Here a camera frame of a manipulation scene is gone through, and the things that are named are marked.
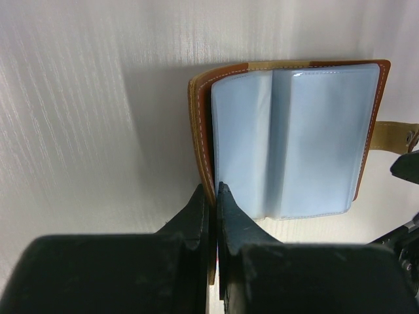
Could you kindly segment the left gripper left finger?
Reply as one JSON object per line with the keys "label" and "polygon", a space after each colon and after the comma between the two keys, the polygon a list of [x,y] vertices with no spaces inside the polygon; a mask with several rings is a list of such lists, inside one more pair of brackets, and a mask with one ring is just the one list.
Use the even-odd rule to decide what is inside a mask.
{"label": "left gripper left finger", "polygon": [[152,234],[46,235],[21,255],[2,313],[206,313],[209,206],[197,186]]}

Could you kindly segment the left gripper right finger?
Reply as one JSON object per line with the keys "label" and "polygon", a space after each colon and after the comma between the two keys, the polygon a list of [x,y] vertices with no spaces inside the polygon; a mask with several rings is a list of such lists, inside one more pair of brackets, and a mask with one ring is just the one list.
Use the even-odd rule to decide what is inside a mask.
{"label": "left gripper right finger", "polygon": [[217,198],[219,297],[226,313],[417,313],[418,227],[364,245],[282,243]]}

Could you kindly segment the brown leather card holder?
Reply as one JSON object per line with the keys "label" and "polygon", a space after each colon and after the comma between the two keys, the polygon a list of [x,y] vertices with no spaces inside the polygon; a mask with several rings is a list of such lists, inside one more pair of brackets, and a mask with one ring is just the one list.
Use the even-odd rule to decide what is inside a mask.
{"label": "brown leather card holder", "polygon": [[188,85],[204,193],[225,183],[251,218],[345,213],[370,151],[411,153],[418,125],[377,120],[388,60],[280,60],[211,69]]}

